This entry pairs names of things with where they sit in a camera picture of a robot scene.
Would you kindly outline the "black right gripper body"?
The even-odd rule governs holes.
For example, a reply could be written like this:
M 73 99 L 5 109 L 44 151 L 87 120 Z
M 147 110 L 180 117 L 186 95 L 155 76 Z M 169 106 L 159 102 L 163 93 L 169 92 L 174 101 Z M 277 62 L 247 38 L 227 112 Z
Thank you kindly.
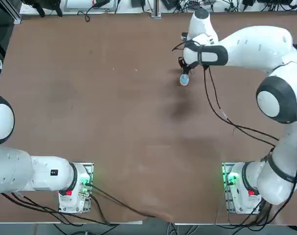
M 180 65 L 181 69 L 182 69 L 182 73 L 183 73 L 183 74 L 189 74 L 189 72 L 190 72 L 192 69 L 194 69 L 195 67 L 198 66 L 198 62 L 197 62 L 197 61 L 195 61 L 195 62 L 193 62 L 193 63 L 191 63 L 191 64 L 188 65 L 188 64 L 185 62 L 185 60 L 184 60 L 183 57 L 179 57 L 179 58 L 178 58 L 178 63 L 179 63 L 179 65 Z

